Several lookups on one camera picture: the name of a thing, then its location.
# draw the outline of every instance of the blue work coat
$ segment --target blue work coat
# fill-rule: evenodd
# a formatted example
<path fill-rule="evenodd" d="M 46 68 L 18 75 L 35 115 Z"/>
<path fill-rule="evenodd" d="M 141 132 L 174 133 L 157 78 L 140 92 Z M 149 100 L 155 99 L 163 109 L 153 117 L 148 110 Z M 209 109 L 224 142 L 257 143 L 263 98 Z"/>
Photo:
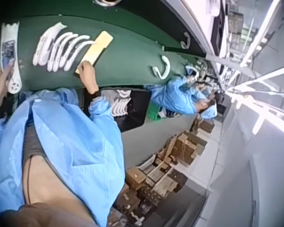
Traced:
<path fill-rule="evenodd" d="M 74 90 L 30 95 L 11 118 L 0 119 L 0 212 L 25 204 L 22 151 L 32 114 L 42 147 L 69 189 L 81 198 L 101 227 L 124 185 L 121 132 L 103 97 L 89 106 L 88 118 Z"/>
<path fill-rule="evenodd" d="M 194 115 L 197 113 L 195 104 L 201 99 L 207 97 L 199 90 L 193 87 L 187 87 L 187 78 L 175 77 L 165 85 L 145 86 L 151 91 L 151 101 L 159 106 L 163 106 L 168 110 L 179 114 Z M 215 117 L 214 106 L 210 106 L 201 116 L 203 119 Z"/>

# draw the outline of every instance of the white component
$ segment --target white component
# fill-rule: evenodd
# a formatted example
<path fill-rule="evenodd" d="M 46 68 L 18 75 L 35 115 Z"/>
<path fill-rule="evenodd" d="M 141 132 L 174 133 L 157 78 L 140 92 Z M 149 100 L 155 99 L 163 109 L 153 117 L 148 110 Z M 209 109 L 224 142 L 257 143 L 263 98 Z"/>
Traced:
<path fill-rule="evenodd" d="M 185 50 L 189 49 L 190 47 L 190 35 L 188 34 L 188 32 L 184 32 L 183 34 L 186 37 L 186 43 L 184 41 L 181 41 L 181 47 Z"/>
<path fill-rule="evenodd" d="M 116 112 L 115 112 L 115 107 L 119 103 L 119 99 L 115 100 L 114 103 L 112 104 L 112 116 L 116 117 Z"/>
<path fill-rule="evenodd" d="M 112 105 L 112 116 L 113 117 L 120 117 L 127 115 L 127 105 L 131 101 L 131 98 L 126 99 L 117 99 Z"/>
<path fill-rule="evenodd" d="M 48 63 L 47 63 L 47 71 L 52 71 L 53 70 L 53 62 L 55 60 L 55 56 L 58 50 L 58 47 L 60 45 L 60 42 L 62 42 L 62 40 L 70 35 L 72 35 L 72 32 L 66 32 L 64 34 L 62 34 L 61 36 L 59 36 L 59 38 L 55 41 L 53 48 L 52 48 L 52 52 L 51 52 L 51 56 L 49 57 Z"/>
<path fill-rule="evenodd" d="M 63 39 L 61 45 L 59 46 L 59 49 L 58 49 L 58 52 L 57 52 L 57 55 L 55 57 L 55 60 L 53 62 L 53 71 L 56 72 L 58 71 L 58 68 L 59 68 L 59 62 L 60 62 L 60 58 L 62 56 L 62 52 L 64 50 L 64 47 L 65 45 L 73 38 L 76 38 L 78 37 L 78 34 L 72 34 L 68 37 L 66 37 L 65 39 Z"/>
<path fill-rule="evenodd" d="M 120 97 L 127 98 L 131 94 L 132 91 L 131 90 L 127 90 L 127 91 L 117 90 L 117 92 L 119 93 Z"/>
<path fill-rule="evenodd" d="M 70 55 L 71 50 L 75 47 L 76 43 L 82 39 L 89 39 L 89 35 L 80 35 L 79 37 L 75 38 L 73 41 L 70 42 L 68 48 L 66 49 L 64 55 L 61 57 L 59 62 L 59 67 L 62 68 L 68 59 L 68 55 Z"/>
<path fill-rule="evenodd" d="M 217 17 L 220 14 L 221 1 L 220 0 L 207 0 L 206 11 L 208 15 Z"/>
<path fill-rule="evenodd" d="M 7 66 L 10 58 L 14 58 L 14 69 L 10 81 L 6 83 L 8 92 L 11 94 L 18 93 L 22 88 L 22 82 L 18 64 L 18 30 L 19 22 L 12 25 L 2 24 L 1 45 L 0 45 L 0 64 L 2 70 Z M 8 56 L 8 52 L 13 52 L 13 56 Z"/>
<path fill-rule="evenodd" d="M 162 55 L 162 60 L 165 63 L 165 70 L 164 70 L 163 75 L 161 75 L 158 67 L 152 67 L 152 71 L 156 77 L 160 79 L 166 79 L 166 77 L 169 75 L 169 72 L 170 72 L 170 62 L 169 62 L 169 59 L 165 57 L 164 55 Z"/>
<path fill-rule="evenodd" d="M 75 61 L 75 58 L 77 57 L 77 55 L 79 54 L 79 52 L 82 50 L 83 47 L 85 47 L 86 45 L 92 45 L 94 43 L 95 43 L 94 41 L 85 41 L 77 45 L 75 52 L 72 54 L 71 58 L 69 58 L 68 61 L 66 62 L 64 66 L 64 71 L 70 70 L 71 65 L 73 64 L 73 62 Z"/>
<path fill-rule="evenodd" d="M 51 45 L 53 44 L 53 41 L 55 40 L 58 33 L 66 27 L 67 27 L 66 25 L 63 25 L 61 22 L 59 22 L 59 23 L 55 24 L 54 26 L 50 27 L 45 32 L 45 40 L 43 41 L 42 49 L 39 52 L 39 60 L 38 60 L 39 65 L 46 65 L 47 64 L 47 61 L 48 61 L 48 58 L 49 58 L 49 55 L 50 55 L 50 52 L 51 52 Z"/>
<path fill-rule="evenodd" d="M 118 4 L 121 1 L 122 0 L 115 0 L 115 1 L 94 0 L 95 3 L 97 3 L 98 5 L 103 6 L 103 7 L 115 6 L 116 4 Z"/>

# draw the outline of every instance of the green container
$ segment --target green container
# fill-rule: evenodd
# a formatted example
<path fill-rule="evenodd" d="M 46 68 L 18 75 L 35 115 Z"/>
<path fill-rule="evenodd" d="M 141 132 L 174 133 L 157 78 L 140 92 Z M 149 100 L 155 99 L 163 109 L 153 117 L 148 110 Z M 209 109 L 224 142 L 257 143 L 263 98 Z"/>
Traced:
<path fill-rule="evenodd" d="M 158 116 L 160 106 L 155 103 L 150 103 L 147 109 L 147 119 L 150 121 L 158 121 L 161 118 Z"/>

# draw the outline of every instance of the fluorescent light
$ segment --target fluorescent light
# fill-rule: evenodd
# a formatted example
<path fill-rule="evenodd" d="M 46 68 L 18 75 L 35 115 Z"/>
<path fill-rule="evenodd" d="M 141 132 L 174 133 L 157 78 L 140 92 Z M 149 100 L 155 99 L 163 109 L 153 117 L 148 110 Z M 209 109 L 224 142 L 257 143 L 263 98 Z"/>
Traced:
<path fill-rule="evenodd" d="M 264 120 L 265 120 L 265 117 L 260 115 L 259 118 L 257 119 L 257 122 L 255 123 L 255 126 L 252 129 L 252 133 L 254 135 L 256 135 L 259 132 Z"/>
<path fill-rule="evenodd" d="M 279 118 L 278 116 L 276 116 L 276 115 L 274 115 L 274 114 L 272 114 L 272 113 L 270 113 L 268 111 L 267 111 L 266 114 L 263 114 L 264 110 L 263 110 L 262 107 L 259 107 L 258 105 L 255 105 L 254 103 L 250 102 L 248 99 L 240 98 L 239 95 L 232 94 L 232 93 L 227 92 L 227 91 L 225 92 L 225 94 L 229 95 L 230 97 L 235 97 L 235 99 L 239 99 L 241 104 L 246 105 L 247 107 L 249 107 L 253 111 L 257 112 L 258 114 L 263 115 L 266 120 L 268 120 L 275 127 L 277 127 L 278 129 L 280 129 L 281 131 L 284 132 L 284 121 L 281 118 Z"/>
<path fill-rule="evenodd" d="M 271 5 L 269 7 L 269 10 L 268 10 L 268 12 L 267 12 L 267 14 L 266 14 L 266 16 L 265 16 L 265 18 L 263 20 L 263 23 L 262 23 L 262 25 L 261 25 L 257 35 L 254 38 L 254 41 L 250 45 L 250 47 L 249 47 L 245 57 L 243 58 L 243 60 L 241 62 L 242 65 L 244 65 L 247 62 L 247 60 L 250 58 L 250 56 L 252 55 L 252 53 L 255 51 L 255 49 L 257 48 L 258 44 L 260 43 L 260 40 L 261 40 L 262 36 L 264 35 L 264 33 L 265 33 L 265 31 L 266 31 L 266 29 L 268 27 L 268 23 L 269 23 L 272 15 L 273 15 L 277 5 L 279 4 L 279 2 L 280 2 L 280 0 L 274 0 L 271 3 Z M 234 72 L 232 78 L 229 80 L 228 84 L 231 84 L 232 81 L 236 78 L 236 76 L 238 76 L 238 74 L 239 74 L 239 71 L 236 70 Z"/>
<path fill-rule="evenodd" d="M 259 132 L 260 128 L 262 127 L 262 124 L 264 123 L 267 112 L 268 112 L 268 109 L 267 109 L 267 107 L 264 106 L 262 114 L 259 115 L 259 118 L 257 119 L 257 122 L 255 123 L 255 125 L 252 129 L 252 133 L 254 135 L 256 135 Z"/>
<path fill-rule="evenodd" d="M 266 44 L 267 41 L 268 41 L 268 40 L 267 40 L 266 38 L 263 38 L 263 39 L 262 39 L 262 43 L 264 43 L 264 44 Z"/>

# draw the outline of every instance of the work table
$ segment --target work table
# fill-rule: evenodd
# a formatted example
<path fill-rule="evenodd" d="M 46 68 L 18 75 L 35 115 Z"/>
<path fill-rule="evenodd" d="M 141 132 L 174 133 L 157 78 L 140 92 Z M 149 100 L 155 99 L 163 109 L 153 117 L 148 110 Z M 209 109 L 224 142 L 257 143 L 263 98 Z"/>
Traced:
<path fill-rule="evenodd" d="M 73 75 L 77 65 L 88 47 L 78 54 L 72 68 L 65 72 L 48 72 L 46 66 L 33 66 L 32 58 L 40 36 L 49 27 L 62 22 L 68 31 L 79 35 L 89 35 L 95 40 L 105 30 L 114 37 L 112 43 L 101 55 L 95 65 L 99 86 L 144 85 L 166 83 L 174 74 L 184 74 L 188 62 L 173 52 L 162 51 L 162 45 L 128 29 L 98 20 L 71 16 L 27 17 L 19 21 L 18 59 L 21 60 L 22 90 L 55 89 L 58 87 L 82 87 L 80 79 Z M 157 66 L 160 72 L 165 69 L 161 55 L 168 57 L 171 70 L 165 80 L 154 76 L 151 67 Z"/>

